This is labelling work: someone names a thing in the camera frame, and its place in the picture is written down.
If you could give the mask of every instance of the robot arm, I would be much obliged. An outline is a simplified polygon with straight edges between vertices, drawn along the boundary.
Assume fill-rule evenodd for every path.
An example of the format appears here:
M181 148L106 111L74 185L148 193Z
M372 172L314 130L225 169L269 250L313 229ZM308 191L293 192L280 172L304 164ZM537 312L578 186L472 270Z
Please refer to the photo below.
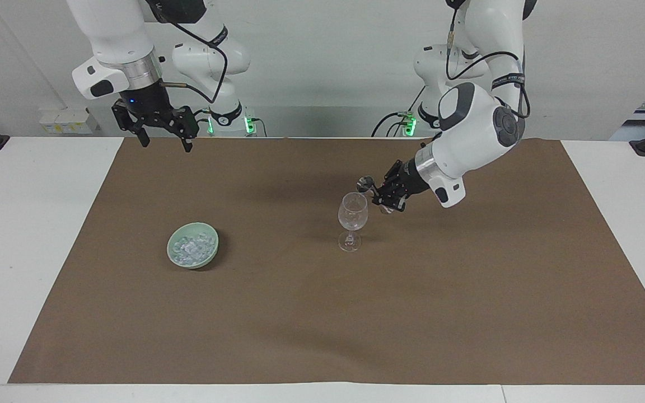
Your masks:
M358 182L358 191L371 191L373 203L387 212L404 211L411 195L427 189L432 189L443 207L452 207L466 195L462 181L466 172L500 158L518 143L524 131L524 120L520 118L518 108L523 89L521 59L524 44L521 26L525 3L529 1L533 0L456 0L456 4L451 4L459 8L458 18L454 21L455 27L463 27L466 38L474 44L481 56L468 54L468 45L464 43L456 49L466 59L479 57L487 61L494 77L492 93L479 85L465 82L446 90L437 99L434 96L437 92L435 85L441 80L423 77L428 92L420 105L420 115L422 112L429 114L429 105L437 100L433 112L435 122L425 120L432 127L441 130L441 133L423 146L414 158L394 163L381 186L375 186L373 179L365 176ZM448 49L453 53L451 44ZM430 59L440 60L440 49L425 51L431 52ZM519 56L489 56L495 53ZM450 64L454 64L452 69L460 67L455 58L450 59ZM448 71L446 61L441 68ZM425 74L427 77L440 73L439 70L427 70L427 67L415 67L415 70L418 74L420 71L428 73Z
M94 53L91 59L74 70L74 83L79 92L90 100L118 92L120 99L112 107L118 125L121 130L134 133L144 147L150 142L144 126L150 126L164 128L179 136L186 152L189 152L199 126L190 107L171 106L159 59L144 29L143 11L148 12L150 8L157 20L179 28L190 24L188 27L194 34L210 39L208 43L212 46L192 43L177 46L189 51L185 57L176 58L174 55L174 60L182 59L182 62L175 63L181 72L199 81L208 94L212 94L212 112L225 110L220 115L226 115L240 106L232 85L222 79L226 72L222 67L223 58L217 54L221 50L218 46L227 46L230 50L233 59L231 73L245 71L249 58L241 46L227 38L227 30L220 18L205 6L203 0L146 2L148 4L142 8L138 0L67 0ZM220 88L211 84L216 77L221 83Z

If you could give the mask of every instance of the green bowl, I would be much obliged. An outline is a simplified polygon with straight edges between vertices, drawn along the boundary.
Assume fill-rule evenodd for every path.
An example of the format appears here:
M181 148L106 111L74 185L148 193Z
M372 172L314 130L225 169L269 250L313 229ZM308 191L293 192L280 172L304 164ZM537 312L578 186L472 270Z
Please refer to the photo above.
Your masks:
M174 250L174 244L183 237L197 237L197 235L209 235L210 237L213 237L213 239L215 240L213 253L210 256L208 256L202 263L198 263L197 265L184 266L174 262L174 259L172 258L172 251ZM181 228L177 229L176 232L174 232L174 234L171 235L171 238L169 239L169 245L167 247L167 252L169 255L169 259L171 260L171 262L174 263L174 265L182 268L186 268L189 270L200 269L205 265L207 265L208 263L210 263L211 260L213 260L213 258L216 257L216 253L218 252L218 232L216 232L216 230L213 227L211 227L208 224L205 224L204 222L191 222L190 224L186 224Z

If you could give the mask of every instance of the glass stem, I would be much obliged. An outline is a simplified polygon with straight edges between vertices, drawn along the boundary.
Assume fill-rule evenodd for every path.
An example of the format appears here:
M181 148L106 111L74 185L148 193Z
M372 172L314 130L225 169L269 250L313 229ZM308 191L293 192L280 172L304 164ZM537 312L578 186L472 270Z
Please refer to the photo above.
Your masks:
M345 245L355 245L355 232L348 231L348 237L345 239Z

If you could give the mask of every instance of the black cable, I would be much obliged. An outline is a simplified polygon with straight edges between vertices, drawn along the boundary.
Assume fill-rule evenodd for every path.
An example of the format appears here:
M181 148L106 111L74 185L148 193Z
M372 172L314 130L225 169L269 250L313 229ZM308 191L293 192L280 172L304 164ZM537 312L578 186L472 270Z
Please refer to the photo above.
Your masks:
M200 43L204 44L205 46L208 46L211 49L217 50L221 54L221 56L223 56L223 72L221 72L221 79L218 80L218 87L216 88L216 93L213 94L213 97L209 98L207 95L203 94L203 92L198 90L197 88L190 87L190 86L186 87L186 88L188 88L190 90L194 90L195 92L200 94L209 103L214 103L216 101L216 99L218 99L218 94L220 93L221 87L223 86L223 80L225 80L226 72L228 72L228 56L226 56L225 52L222 51L221 48L218 48L218 46L215 45L214 43L211 43L210 41L206 41L205 39L201 38L200 36L198 36L198 35L192 33L191 31L183 28L181 25L177 24L176 22L170 22L170 24L173 25L174 27L178 28L179 30L181 30L183 33L189 35L191 38L194 38L195 40L197 40Z
M251 121L253 121L253 122L261 122L261 124L263 125L263 134L265 135L265 137L268 136L268 130L265 128L265 122L263 122L263 120L261 118L253 118L253 119L251 119Z
M440 125L438 125L438 126L440 126L440 127L442 126L442 125L441 125L441 123L442 123L442 119L441 119L442 111L440 110L440 108L442 108L442 100L443 100L443 99L445 99L445 97L444 97L444 96L442 96L442 97L440 98L440 101L437 103L437 118L440 120Z
M465 69L463 69L463 71L461 71L459 74L457 74L454 77L451 77L450 76L450 54L451 54L451 51L452 51L451 44L453 44L454 40L455 40L456 13L457 13L457 10L455 10L455 13L452 15L452 21L450 23L450 35L448 36L448 39L447 39L448 40L448 43L447 43L447 62L445 64L445 71L446 71L446 74L447 74L447 79L449 79L450 81L458 79L459 77L463 76L464 73L470 71L474 66L476 66L477 63L481 63L484 60L489 59L489 57L509 56L509 57L512 57L512 59L516 60L517 64L520 64L522 62L522 61L520 61L519 56L517 56L514 53L511 53L511 51L504 51L504 50L493 51L492 53L486 54L486 55L480 57L479 59L473 61L473 63L469 64L469 66L467 66ZM522 73L522 74L524 73L524 68L523 67L522 67L522 71L520 71L520 73ZM531 105L531 102L529 100L529 95L527 94L527 89L525 88L525 85L524 84L519 84L519 88L520 88L520 95L519 95L520 102L521 102L521 99L523 98L525 104L527 105L527 113L522 114L521 110L518 110L518 111L513 110L511 107L510 107L510 110L512 111L512 113L516 117L518 117L520 119L526 119L526 118L529 118L529 116L532 114L532 105ZM437 105L437 112L439 112L439 111L440 111L440 106Z
M412 112L412 108L414 108L415 103L417 103L419 98L422 97L422 92L424 92L424 88L425 88L425 85L423 85L422 89L419 90L419 94L417 94L417 97L415 97L414 101L412 101L412 104L410 105L410 107L407 108L407 112ZM402 126L402 122L404 122L404 120L405 118L400 119L400 125L397 126L397 129L395 130L395 135L393 135L392 137L397 137L397 131L400 130L400 127Z
M389 119L389 118L394 118L394 117L395 117L395 116L397 116L397 115L399 115L399 113L397 113L397 112L392 112L392 113L390 113L389 115L387 115L387 116L385 116L384 118L382 118L382 119L377 123L377 125L375 126L375 129L374 129L374 130L372 130L372 135L371 135L370 137L375 137L375 133L377 133L377 129L379 129L379 128L380 128L380 126L385 122L385 120L387 120L387 119Z
M385 137L390 136L390 132L392 131L393 127L397 126L397 130L400 130L401 126L403 126L403 125L404 125L404 123L402 123L402 122L392 123L392 126L390 126L390 128L387 129L387 134L385 135ZM397 130L395 130L395 135L393 135L392 137L397 137Z

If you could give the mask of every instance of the silver metal ring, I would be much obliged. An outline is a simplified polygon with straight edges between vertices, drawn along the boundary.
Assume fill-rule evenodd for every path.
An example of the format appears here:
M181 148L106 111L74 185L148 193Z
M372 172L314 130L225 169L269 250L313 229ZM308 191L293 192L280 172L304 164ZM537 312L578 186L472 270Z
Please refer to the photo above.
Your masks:
M158 63L158 59L154 56L153 52L154 51L152 50L151 53L135 62L123 64L101 64L104 67L122 71L128 79L129 90L140 90L141 88L145 88L156 83L162 77L161 65Z

